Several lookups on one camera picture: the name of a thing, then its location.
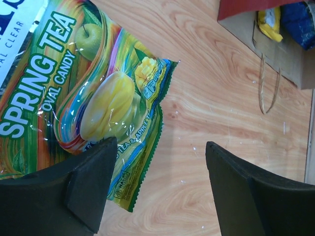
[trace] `shiny plastic wrapper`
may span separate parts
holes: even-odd
[[[132,211],[177,63],[89,0],[0,2],[0,179],[118,140],[107,199]]]

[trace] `plastic packaging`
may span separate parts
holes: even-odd
[[[156,58],[89,0],[8,0],[0,7],[0,179],[115,136],[107,198],[132,211],[177,63]]]
[[[283,39],[280,34],[280,15],[280,7],[258,12],[258,26],[260,30],[276,42],[281,42]]]
[[[313,0],[283,5],[281,15],[281,25],[304,50],[315,46],[315,2]]]

